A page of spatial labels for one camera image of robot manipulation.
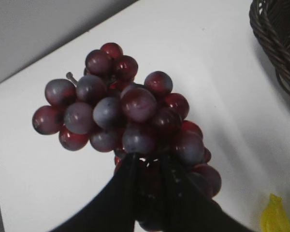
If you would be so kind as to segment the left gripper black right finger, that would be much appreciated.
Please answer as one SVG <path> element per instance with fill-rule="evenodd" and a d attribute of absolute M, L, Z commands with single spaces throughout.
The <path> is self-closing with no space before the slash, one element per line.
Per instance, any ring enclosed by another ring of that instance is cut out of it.
<path fill-rule="evenodd" d="M 166 232 L 249 232 L 207 198 L 173 158 L 160 160 L 166 198 Z"/>

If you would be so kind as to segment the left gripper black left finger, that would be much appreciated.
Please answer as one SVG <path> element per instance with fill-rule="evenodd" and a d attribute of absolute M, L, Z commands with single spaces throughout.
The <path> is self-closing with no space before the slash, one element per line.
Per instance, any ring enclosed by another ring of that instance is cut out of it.
<path fill-rule="evenodd" d="M 132 232 L 139 156 L 126 156 L 118 171 L 83 209 L 54 228 L 55 232 Z"/>

